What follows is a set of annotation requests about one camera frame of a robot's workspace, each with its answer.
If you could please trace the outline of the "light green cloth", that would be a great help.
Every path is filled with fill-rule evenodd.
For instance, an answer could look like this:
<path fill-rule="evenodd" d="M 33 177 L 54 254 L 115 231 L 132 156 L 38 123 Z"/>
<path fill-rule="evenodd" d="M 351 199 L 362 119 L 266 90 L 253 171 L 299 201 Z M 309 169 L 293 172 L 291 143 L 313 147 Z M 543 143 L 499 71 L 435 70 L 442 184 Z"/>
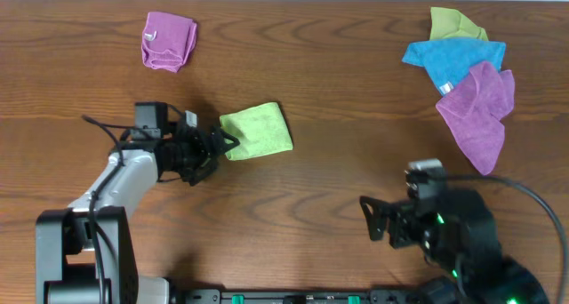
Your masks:
<path fill-rule="evenodd" d="M 284 115 L 276 102 L 268 102 L 220 116 L 221 129 L 240 144 L 226 157 L 247 160 L 293 150 L 293 140 Z"/>

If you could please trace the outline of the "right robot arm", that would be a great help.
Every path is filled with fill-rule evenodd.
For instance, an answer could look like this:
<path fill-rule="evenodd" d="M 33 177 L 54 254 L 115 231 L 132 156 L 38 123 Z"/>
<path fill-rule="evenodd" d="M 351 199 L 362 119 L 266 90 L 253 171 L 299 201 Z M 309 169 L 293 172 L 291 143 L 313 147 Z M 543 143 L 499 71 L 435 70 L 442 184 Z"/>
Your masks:
<path fill-rule="evenodd" d="M 505 255 L 491 211 L 475 190 L 441 189 L 408 201 L 359 198 L 370 239 L 417 245 L 448 276 L 418 287 L 409 303 L 547 304 L 537 278 Z"/>

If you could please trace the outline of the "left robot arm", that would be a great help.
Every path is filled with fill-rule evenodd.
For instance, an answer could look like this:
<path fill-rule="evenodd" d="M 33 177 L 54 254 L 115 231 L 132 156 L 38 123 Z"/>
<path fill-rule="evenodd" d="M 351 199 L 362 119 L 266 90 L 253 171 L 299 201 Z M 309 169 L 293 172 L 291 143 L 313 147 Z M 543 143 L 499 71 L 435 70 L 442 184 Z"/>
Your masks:
<path fill-rule="evenodd" d="M 36 220 L 36 302 L 181 303 L 164 277 L 139 274 L 129 219 L 163 174 L 195 186 L 238 147 L 219 126 L 200 129 L 196 114 L 164 102 L 137 102 L 99 178 L 67 207 Z"/>

